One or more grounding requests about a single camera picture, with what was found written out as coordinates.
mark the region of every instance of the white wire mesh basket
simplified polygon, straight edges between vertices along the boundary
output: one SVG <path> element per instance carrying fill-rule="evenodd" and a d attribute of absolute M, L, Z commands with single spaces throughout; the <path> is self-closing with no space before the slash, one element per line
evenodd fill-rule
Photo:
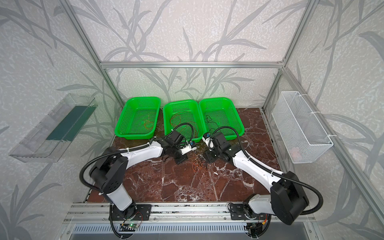
<path fill-rule="evenodd" d="M 315 113 L 297 91 L 281 92 L 272 117 L 293 163 L 314 162 L 333 146 Z"/>

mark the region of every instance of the perforated basket wall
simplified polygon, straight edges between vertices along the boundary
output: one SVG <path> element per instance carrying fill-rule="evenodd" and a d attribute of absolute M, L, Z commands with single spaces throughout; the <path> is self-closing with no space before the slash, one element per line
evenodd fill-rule
<path fill-rule="evenodd" d="M 272 117 L 293 163 L 314 162 L 333 146 L 316 114 L 297 91 L 281 92 Z"/>

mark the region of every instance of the transparent acrylic container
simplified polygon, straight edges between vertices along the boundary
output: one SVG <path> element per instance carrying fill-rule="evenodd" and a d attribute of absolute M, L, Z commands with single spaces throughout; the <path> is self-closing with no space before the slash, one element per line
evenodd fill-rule
<path fill-rule="evenodd" d="M 22 162 L 57 162 L 97 107 L 68 94 L 10 153 Z"/>
<path fill-rule="evenodd" d="M 293 163 L 314 162 L 333 146 L 315 114 L 299 92 L 281 92 L 272 117 Z"/>

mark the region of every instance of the brown marble tabletop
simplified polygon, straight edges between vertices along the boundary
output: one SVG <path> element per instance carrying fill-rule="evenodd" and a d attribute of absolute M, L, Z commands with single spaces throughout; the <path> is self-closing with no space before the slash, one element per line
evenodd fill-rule
<path fill-rule="evenodd" d="M 245 127 L 241 142 L 245 149 L 263 163 L 280 170 L 272 143 L 260 109 L 238 108 Z M 160 110 L 155 136 L 164 135 L 163 114 Z M 118 148 L 134 147 L 148 140 L 127 140 L 116 137 L 113 145 Z M 130 167 L 123 185 L 135 202 L 238 202 L 251 194 L 269 194 L 248 173 L 223 160 L 205 166 L 202 157 L 207 149 L 203 141 L 197 150 L 189 152 L 189 159 L 176 165 L 173 158 L 153 158 Z M 103 196 L 91 191 L 88 202 L 106 202 Z"/>

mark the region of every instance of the perforated basket bottom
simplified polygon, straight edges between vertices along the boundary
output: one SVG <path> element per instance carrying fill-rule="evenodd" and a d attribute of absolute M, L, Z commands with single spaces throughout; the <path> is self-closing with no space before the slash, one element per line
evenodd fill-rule
<path fill-rule="evenodd" d="M 236 129 L 237 132 L 240 132 L 240 125 L 236 119 L 231 119 L 234 124 L 231 124 L 229 118 L 234 118 L 233 114 L 228 113 L 225 110 L 214 110 L 210 112 L 204 113 L 204 121 L 207 124 L 208 132 L 213 133 L 216 129 L 223 126 L 230 126 Z M 221 129 L 220 132 L 224 134 L 224 136 L 236 136 L 235 132 L 231 129 Z"/>
<path fill-rule="evenodd" d="M 127 114 L 120 125 L 121 134 L 147 134 L 152 131 L 156 119 L 156 109 L 139 109 L 133 116 Z"/>
<path fill-rule="evenodd" d="M 185 123 L 185 122 L 190 123 L 193 126 L 194 128 L 193 138 L 197 138 L 199 136 L 199 128 L 197 127 L 197 124 L 195 122 L 195 118 L 192 112 L 175 113 L 170 119 L 170 124 L 172 128 L 176 127 L 180 123 Z M 188 125 L 181 126 L 176 131 L 181 133 L 186 138 L 186 140 L 189 141 L 192 134 L 192 130 L 190 126 Z"/>

